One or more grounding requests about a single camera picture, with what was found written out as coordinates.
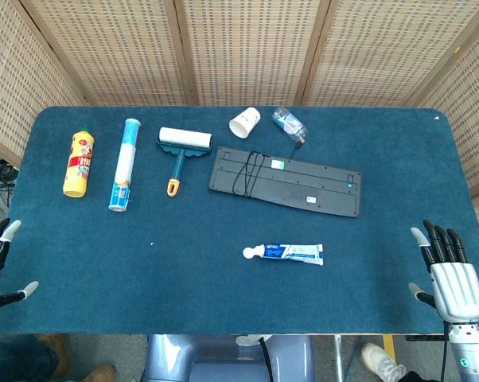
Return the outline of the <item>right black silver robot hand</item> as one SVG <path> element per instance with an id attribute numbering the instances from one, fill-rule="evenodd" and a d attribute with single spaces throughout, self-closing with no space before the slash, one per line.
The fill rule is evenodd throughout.
<path id="1" fill-rule="evenodd" d="M 454 230 L 445 230 L 428 220 L 423 221 L 423 226 L 426 232 L 413 227 L 411 234 L 423 256 L 433 293 L 423 291 L 416 283 L 409 283 L 411 293 L 437 310 L 445 322 L 479 322 L 479 279 L 461 238 Z"/>

